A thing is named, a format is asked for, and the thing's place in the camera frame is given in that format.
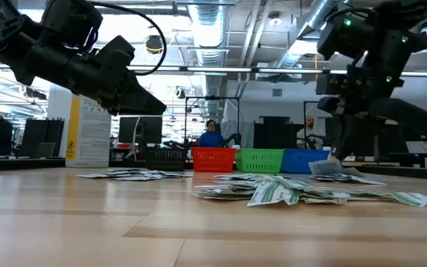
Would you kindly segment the black plastic basket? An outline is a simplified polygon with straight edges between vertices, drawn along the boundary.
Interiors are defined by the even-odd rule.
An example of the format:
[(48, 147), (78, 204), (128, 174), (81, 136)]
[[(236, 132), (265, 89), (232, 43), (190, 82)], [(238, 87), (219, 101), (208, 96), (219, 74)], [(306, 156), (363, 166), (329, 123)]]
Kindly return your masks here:
[(146, 168), (155, 171), (183, 171), (187, 152), (174, 148), (146, 148)]

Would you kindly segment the black monitor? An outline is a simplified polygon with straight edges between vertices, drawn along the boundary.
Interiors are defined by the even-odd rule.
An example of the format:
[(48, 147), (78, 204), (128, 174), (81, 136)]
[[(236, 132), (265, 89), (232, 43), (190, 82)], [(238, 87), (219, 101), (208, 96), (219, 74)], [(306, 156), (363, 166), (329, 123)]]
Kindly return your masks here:
[(159, 144), (162, 142), (162, 117), (122, 117), (119, 121), (121, 143)]

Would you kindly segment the red plastic basket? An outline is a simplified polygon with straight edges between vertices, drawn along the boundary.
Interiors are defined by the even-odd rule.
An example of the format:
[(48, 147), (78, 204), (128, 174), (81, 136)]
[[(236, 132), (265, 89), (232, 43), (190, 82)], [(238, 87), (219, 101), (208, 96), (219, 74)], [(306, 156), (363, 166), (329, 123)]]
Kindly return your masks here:
[(234, 166), (234, 148), (191, 149), (195, 172), (230, 173)]

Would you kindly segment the white wipes canister yellow stripe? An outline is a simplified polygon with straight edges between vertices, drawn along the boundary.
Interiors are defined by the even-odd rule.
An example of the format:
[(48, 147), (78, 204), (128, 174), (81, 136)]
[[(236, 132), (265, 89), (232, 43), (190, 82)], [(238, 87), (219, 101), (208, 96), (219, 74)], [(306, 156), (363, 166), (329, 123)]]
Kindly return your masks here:
[(67, 129), (65, 166), (107, 168), (110, 155), (111, 115), (98, 102), (73, 96)]

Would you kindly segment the black metal frame rig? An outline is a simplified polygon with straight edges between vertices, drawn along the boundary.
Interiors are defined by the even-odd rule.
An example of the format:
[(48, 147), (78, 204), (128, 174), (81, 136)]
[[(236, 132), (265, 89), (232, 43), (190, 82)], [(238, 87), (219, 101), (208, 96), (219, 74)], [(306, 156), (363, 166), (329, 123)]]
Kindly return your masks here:
[(208, 100), (208, 101), (216, 101), (216, 100), (236, 100), (236, 110), (237, 110), (237, 124), (236, 124), (236, 132), (240, 134), (239, 132), (239, 118), (240, 118), (240, 98), (238, 96), (235, 97), (228, 97), (228, 96), (186, 96), (185, 97), (185, 122), (184, 122), (184, 146), (185, 147), (191, 147), (191, 145), (188, 144), (188, 138), (187, 138), (187, 115), (188, 115), (188, 101), (190, 99), (195, 100)]

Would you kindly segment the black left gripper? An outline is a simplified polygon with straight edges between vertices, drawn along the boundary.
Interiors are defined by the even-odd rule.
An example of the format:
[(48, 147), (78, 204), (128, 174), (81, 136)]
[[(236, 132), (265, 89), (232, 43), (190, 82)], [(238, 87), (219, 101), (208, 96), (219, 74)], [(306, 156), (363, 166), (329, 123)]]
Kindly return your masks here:
[(162, 115), (166, 105), (144, 89), (127, 68), (111, 73), (95, 60), (97, 53), (75, 56), (67, 63), (67, 86), (97, 101), (112, 115)]

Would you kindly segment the black partition panels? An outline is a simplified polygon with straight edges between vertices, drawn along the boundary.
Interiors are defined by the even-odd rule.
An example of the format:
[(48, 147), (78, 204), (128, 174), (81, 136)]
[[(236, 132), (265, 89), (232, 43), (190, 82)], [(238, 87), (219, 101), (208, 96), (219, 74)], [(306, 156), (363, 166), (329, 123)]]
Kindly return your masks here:
[(27, 119), (19, 156), (59, 157), (63, 129), (63, 119)]

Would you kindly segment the black ceiling spotlight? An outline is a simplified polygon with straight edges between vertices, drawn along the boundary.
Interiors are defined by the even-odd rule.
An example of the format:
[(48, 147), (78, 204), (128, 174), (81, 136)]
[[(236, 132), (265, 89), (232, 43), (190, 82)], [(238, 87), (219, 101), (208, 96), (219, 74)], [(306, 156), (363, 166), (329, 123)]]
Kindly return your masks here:
[(150, 54), (160, 54), (163, 52), (164, 47), (161, 36), (150, 35), (144, 43), (145, 49)]

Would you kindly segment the blue plastic basket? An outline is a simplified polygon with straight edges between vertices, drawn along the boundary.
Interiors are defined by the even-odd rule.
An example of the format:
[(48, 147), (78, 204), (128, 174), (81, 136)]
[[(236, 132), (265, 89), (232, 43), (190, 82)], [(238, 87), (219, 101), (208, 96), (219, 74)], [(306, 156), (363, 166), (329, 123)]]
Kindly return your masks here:
[(287, 174), (311, 174), (310, 162), (327, 160), (328, 151), (308, 149), (285, 149), (280, 171)]

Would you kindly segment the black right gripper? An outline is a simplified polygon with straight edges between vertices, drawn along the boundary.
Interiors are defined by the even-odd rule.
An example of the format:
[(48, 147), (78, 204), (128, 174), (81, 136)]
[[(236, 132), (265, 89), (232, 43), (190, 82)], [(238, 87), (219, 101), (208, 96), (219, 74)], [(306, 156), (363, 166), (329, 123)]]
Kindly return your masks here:
[(427, 111), (401, 99), (326, 96), (320, 99), (317, 107), (333, 116), (334, 156), (339, 160), (360, 151), (363, 138), (382, 131), (388, 120), (415, 134), (427, 133)]

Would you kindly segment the green plastic basket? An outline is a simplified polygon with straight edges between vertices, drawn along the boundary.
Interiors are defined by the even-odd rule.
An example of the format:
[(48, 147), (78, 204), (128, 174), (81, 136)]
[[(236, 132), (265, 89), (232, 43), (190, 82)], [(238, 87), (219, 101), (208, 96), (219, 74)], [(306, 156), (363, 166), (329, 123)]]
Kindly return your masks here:
[(236, 151), (236, 168), (244, 173), (278, 174), (283, 149), (240, 148)]

